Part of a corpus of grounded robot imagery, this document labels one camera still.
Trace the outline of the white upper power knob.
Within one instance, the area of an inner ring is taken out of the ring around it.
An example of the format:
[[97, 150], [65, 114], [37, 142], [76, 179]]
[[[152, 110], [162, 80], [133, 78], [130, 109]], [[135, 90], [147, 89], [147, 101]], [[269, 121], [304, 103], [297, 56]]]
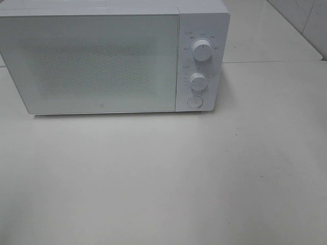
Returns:
[[198, 39], [192, 44], [192, 54], [197, 61], [206, 61], [212, 56], [212, 44], [206, 39]]

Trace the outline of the white microwave door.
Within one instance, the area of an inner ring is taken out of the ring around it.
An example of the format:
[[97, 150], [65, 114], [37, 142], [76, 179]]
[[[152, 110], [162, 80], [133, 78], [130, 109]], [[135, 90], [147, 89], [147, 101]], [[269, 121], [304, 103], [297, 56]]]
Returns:
[[178, 15], [1, 18], [1, 55], [30, 114], [173, 111]]

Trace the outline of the white microwave oven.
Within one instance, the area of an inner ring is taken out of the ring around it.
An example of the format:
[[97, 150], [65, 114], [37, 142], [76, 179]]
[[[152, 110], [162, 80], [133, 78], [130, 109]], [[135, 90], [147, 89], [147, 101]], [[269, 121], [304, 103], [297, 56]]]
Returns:
[[211, 111], [222, 1], [1, 1], [1, 57], [33, 115]]

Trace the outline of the white round door button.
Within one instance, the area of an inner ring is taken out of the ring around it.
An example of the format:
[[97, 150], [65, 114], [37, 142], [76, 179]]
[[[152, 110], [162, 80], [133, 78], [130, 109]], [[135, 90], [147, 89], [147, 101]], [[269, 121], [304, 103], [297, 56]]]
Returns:
[[203, 99], [199, 96], [192, 96], [188, 99], [187, 104], [190, 108], [198, 109], [203, 105]]

